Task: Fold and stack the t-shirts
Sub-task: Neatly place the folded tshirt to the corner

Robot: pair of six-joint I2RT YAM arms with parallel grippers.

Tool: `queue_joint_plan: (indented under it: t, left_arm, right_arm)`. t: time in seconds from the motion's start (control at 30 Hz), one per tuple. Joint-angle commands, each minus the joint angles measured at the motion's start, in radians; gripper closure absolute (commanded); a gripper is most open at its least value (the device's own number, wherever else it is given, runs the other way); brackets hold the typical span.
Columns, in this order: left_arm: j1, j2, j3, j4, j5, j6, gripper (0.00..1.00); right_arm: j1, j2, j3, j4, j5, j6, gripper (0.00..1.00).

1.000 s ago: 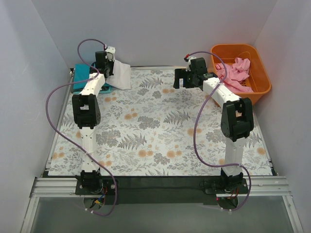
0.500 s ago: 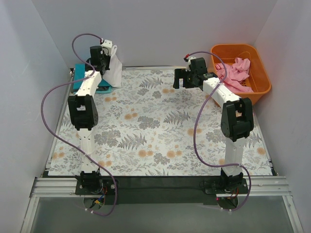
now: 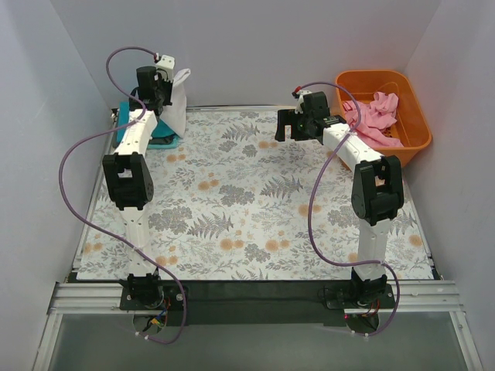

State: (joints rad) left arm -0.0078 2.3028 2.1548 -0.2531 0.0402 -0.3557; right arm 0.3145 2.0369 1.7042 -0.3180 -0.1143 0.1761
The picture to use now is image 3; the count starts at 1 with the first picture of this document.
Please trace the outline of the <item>white t shirt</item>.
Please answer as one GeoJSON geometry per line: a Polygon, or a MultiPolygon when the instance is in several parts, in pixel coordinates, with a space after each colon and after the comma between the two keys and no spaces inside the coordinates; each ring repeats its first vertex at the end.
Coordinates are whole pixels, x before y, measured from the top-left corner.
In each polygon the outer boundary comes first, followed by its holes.
{"type": "Polygon", "coordinates": [[[172,84],[171,105],[164,106],[161,120],[180,138],[186,133],[187,98],[185,82],[191,74],[190,69],[180,70],[172,84]]]}

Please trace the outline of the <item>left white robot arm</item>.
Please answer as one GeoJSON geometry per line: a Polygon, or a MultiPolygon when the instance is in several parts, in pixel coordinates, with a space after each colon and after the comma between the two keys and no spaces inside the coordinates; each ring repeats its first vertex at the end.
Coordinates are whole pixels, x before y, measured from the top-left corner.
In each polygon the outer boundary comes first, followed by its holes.
{"type": "Polygon", "coordinates": [[[111,201],[125,225],[125,239],[131,244],[129,273],[122,284],[130,299],[149,309],[164,301],[159,286],[159,269],[142,255],[151,254],[147,206],[154,196],[154,184],[145,162],[152,132],[163,108],[171,104],[174,72],[172,67],[143,66],[136,70],[138,86],[128,99],[128,121],[124,134],[111,155],[102,160],[111,201]]]}

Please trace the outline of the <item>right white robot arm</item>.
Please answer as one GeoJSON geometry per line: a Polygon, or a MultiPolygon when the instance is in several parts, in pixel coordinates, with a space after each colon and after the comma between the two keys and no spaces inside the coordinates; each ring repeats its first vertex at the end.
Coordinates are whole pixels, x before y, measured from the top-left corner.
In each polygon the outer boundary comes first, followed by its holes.
{"type": "Polygon", "coordinates": [[[387,287],[388,231],[405,201],[400,160],[373,150],[341,116],[333,116],[323,92],[299,87],[292,95],[298,103],[278,111],[275,140],[283,142],[290,128],[293,140],[317,140],[353,172],[350,200],[359,220],[358,261],[350,265],[351,279],[340,297],[367,307],[387,287]]]}

